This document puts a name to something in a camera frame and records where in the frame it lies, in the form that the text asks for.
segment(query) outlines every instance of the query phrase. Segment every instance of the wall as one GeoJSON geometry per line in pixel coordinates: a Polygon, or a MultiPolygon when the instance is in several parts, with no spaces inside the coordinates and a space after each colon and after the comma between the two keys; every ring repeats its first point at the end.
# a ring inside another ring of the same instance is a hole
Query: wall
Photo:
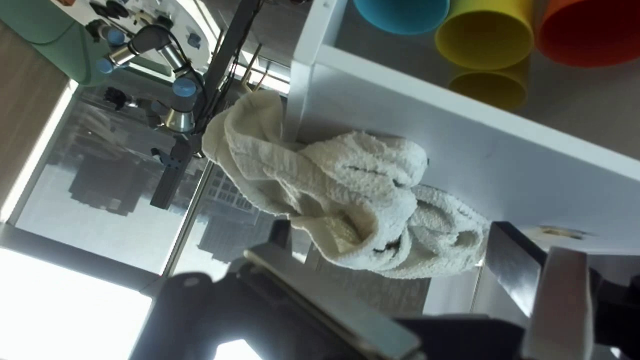
{"type": "Polygon", "coordinates": [[[0,21],[0,204],[67,78],[0,21]]]}

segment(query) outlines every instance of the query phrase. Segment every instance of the white shelf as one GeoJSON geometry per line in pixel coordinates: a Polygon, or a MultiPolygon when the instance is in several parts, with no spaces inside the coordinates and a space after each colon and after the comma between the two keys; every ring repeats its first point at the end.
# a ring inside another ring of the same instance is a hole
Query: white shelf
{"type": "MultiPolygon", "coordinates": [[[[429,36],[385,36],[346,0],[319,0],[292,63],[283,134],[302,142],[348,130],[401,135],[429,153],[425,183],[492,219],[588,231],[572,247],[640,253],[640,161],[443,87],[429,36]]],[[[633,124],[640,63],[572,69],[533,56],[521,113],[576,125],[633,124]]]]}

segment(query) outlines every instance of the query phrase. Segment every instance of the blue cup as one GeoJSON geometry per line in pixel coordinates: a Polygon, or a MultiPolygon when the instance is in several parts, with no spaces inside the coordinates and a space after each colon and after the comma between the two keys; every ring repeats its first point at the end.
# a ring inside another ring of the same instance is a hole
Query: blue cup
{"type": "Polygon", "coordinates": [[[398,36],[432,31],[449,9],[449,0],[354,0],[354,3],[365,21],[398,36]]]}

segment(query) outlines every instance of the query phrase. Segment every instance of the crumpled towel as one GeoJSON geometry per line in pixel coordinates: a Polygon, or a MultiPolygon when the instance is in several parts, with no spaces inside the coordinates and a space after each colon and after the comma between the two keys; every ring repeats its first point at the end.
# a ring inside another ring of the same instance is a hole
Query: crumpled towel
{"type": "Polygon", "coordinates": [[[202,150],[256,207],[306,229],[325,260],[387,277],[429,277],[482,258],[485,219],[417,185],[427,164],[417,144],[363,131],[286,144],[281,117],[278,94],[248,94],[210,122],[202,150]]]}

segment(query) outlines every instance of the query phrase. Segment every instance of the yellow cup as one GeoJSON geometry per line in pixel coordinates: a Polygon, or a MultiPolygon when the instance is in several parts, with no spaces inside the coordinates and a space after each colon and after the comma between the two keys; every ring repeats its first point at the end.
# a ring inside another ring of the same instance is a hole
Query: yellow cup
{"type": "Polygon", "coordinates": [[[462,67],[514,66],[533,48],[531,5],[533,0],[451,0],[435,48],[462,67]]]}
{"type": "Polygon", "coordinates": [[[527,59],[492,71],[455,67],[449,89],[502,109],[516,109],[526,100],[526,84],[527,59]]]}

